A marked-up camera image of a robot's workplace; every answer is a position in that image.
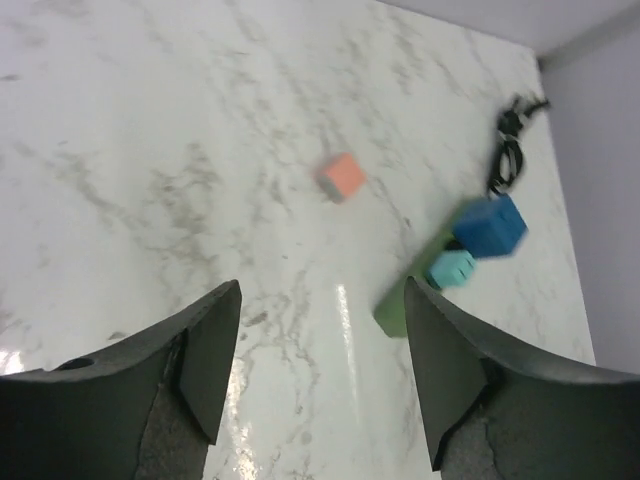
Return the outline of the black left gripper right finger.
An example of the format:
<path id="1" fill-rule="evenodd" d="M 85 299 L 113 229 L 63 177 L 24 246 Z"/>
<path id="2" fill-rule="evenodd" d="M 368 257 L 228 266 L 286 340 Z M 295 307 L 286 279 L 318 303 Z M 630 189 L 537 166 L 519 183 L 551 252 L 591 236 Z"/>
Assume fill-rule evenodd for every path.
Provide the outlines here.
<path id="1" fill-rule="evenodd" d="M 430 464 L 446 479 L 635 479 L 639 379 L 565 358 L 406 281 Z"/>

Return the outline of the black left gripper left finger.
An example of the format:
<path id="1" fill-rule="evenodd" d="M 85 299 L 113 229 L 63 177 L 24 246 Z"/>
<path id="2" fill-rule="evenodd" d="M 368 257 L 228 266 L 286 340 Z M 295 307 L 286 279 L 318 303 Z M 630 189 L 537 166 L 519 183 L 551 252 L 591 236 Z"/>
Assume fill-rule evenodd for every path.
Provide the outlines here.
<path id="1" fill-rule="evenodd" d="M 1 379 L 5 479 L 199 479 L 217 441 L 242 294 L 231 280 L 59 367 Z"/>

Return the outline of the teal USB plug adapter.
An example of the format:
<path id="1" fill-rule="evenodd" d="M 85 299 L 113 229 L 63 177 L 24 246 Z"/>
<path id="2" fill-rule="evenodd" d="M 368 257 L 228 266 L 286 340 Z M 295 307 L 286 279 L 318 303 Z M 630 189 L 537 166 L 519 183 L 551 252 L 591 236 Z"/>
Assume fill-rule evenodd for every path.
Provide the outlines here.
<path id="1" fill-rule="evenodd" d="M 436 289 L 464 286 L 476 268 L 476 260 L 466 250 L 443 251 L 427 270 L 427 281 Z"/>

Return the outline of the blue cube socket adapter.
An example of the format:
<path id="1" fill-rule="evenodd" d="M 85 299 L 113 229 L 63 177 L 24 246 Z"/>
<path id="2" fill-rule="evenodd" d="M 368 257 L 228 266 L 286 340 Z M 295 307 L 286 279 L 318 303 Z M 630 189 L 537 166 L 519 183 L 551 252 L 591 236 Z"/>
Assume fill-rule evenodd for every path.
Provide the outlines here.
<path id="1" fill-rule="evenodd" d="M 472 201 L 452 227 L 453 237 L 476 259 L 511 256 L 527 232 L 509 195 Z"/>

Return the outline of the pink plug adapter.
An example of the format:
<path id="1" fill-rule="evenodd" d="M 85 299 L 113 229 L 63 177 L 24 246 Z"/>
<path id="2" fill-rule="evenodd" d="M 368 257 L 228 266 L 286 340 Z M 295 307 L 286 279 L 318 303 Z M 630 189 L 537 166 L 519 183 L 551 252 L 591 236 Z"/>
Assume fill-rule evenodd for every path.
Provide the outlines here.
<path id="1" fill-rule="evenodd" d="M 367 181 L 366 173 L 356 157 L 348 152 L 327 158 L 313 177 L 321 191 L 335 204 L 351 198 Z"/>

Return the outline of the aluminium frame rail right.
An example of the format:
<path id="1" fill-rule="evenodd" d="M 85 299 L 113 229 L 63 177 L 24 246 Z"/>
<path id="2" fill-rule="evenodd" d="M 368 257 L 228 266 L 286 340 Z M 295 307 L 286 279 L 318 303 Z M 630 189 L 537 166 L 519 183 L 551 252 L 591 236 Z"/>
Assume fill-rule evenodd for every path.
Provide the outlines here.
<path id="1" fill-rule="evenodd" d="M 575 38 L 537 57 L 537 66 L 544 73 L 579 60 L 639 27 L 639 12 L 611 17 L 590 27 Z"/>

